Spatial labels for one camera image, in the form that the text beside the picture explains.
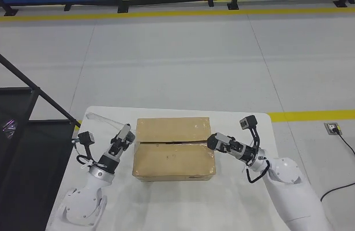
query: yellow stripe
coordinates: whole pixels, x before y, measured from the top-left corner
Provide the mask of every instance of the yellow stripe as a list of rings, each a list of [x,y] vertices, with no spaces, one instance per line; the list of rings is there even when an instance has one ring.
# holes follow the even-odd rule
[[[168,12],[135,12],[112,14],[63,14],[38,16],[0,16],[2,21],[42,21],[42,20],[96,20],[110,18],[171,17],[171,16],[224,16],[236,14],[330,14],[355,13],[355,8],[314,8],[314,9],[248,9],[248,10],[194,10]]]
[[[355,110],[272,112],[268,115],[272,122],[355,120]]]

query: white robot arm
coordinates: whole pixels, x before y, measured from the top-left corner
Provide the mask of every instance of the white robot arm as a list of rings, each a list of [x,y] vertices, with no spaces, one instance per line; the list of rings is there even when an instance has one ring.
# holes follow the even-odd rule
[[[208,148],[243,161],[250,183],[262,178],[278,214],[291,231],[332,231],[321,201],[295,161],[270,158],[259,148],[255,116],[245,117],[240,124],[242,129],[250,129],[253,147],[236,141],[234,137],[216,133],[208,138]],[[251,180],[248,168],[261,175]]]
[[[89,146],[94,144],[91,133],[79,134],[79,142],[85,146],[87,155],[78,155],[77,160],[84,166],[89,166],[87,183],[83,188],[71,189],[55,214],[50,231],[95,231],[107,205],[107,196],[102,194],[102,188],[112,184],[114,171],[117,168],[120,157],[135,136],[130,131],[129,124],[111,140],[110,147],[100,157],[98,162],[92,159]]]

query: metal bar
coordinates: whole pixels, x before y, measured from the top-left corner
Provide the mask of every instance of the metal bar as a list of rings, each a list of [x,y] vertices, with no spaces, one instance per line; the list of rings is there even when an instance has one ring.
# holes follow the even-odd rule
[[[39,95],[44,98],[48,103],[50,103],[55,109],[57,109],[60,113],[62,113],[69,120],[74,122],[76,126],[80,127],[81,124],[73,118],[66,110],[63,109],[59,104],[56,103],[50,96],[48,96],[43,90],[40,89],[34,82],[32,82],[26,75],[24,75],[20,70],[18,70],[13,64],[11,64],[6,58],[4,58],[0,54],[0,63],[5,66],[8,70],[10,70],[15,76],[17,76],[20,80],[22,80],[25,84],[31,87],[33,90],[39,92]]]
[[[32,91],[31,94],[31,99],[30,103],[27,107],[27,110],[25,114],[17,119],[17,127],[16,130],[14,131],[13,137],[10,140],[10,144],[8,145],[5,155],[3,157],[3,160],[0,163],[0,195],[2,193],[2,188],[4,188],[4,182],[5,179],[9,177],[9,173],[13,172],[12,171],[12,166],[14,162],[14,154],[17,151],[17,147],[20,143],[20,140],[24,134],[25,127],[28,123],[28,120],[31,116],[31,113],[33,111],[33,107],[35,107],[36,101],[39,97],[40,92],[39,91]]]
[[[334,1],[335,6],[337,6],[337,8],[346,8],[346,0],[338,0],[338,1]]]
[[[15,16],[18,12],[17,9],[12,9],[9,5],[7,5],[4,0],[0,0],[0,6],[5,10],[4,16]]]
[[[238,10],[239,6],[237,5],[237,0],[231,0],[230,3],[227,4],[229,10]]]
[[[64,11],[69,11],[71,9],[71,4],[67,4],[64,6]]]
[[[118,0],[117,13],[128,13],[129,1]]]

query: white table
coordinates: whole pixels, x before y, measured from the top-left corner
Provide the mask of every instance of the white table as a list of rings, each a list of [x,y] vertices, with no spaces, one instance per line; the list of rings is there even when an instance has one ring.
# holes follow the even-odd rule
[[[271,119],[264,113],[89,107],[93,112],[136,128],[138,118],[209,117],[212,133],[221,132],[250,144],[250,131],[241,130],[239,120],[254,114],[260,146],[277,157]],[[90,146],[99,159],[117,134],[112,126],[84,117],[79,132],[94,134]],[[88,168],[80,169],[73,151],[68,162],[52,215],[69,188],[82,187]],[[101,231],[171,230],[288,230],[280,219],[262,180],[250,184],[244,164],[228,154],[215,153],[216,175],[209,181],[140,182],[132,176],[133,146],[121,157],[113,184],[103,189],[108,204],[98,227]]]

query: gray floor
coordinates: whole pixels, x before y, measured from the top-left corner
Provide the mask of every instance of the gray floor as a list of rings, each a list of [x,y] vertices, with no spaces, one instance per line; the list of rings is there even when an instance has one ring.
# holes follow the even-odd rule
[[[78,119],[92,105],[355,109],[355,14],[0,23],[0,52]],[[0,66],[0,87],[22,85]],[[62,116],[40,100],[32,118]],[[355,181],[352,153],[323,122],[273,123],[279,155],[319,196]],[[355,149],[355,120],[336,122]],[[335,230],[355,230],[355,186],[323,204]]]

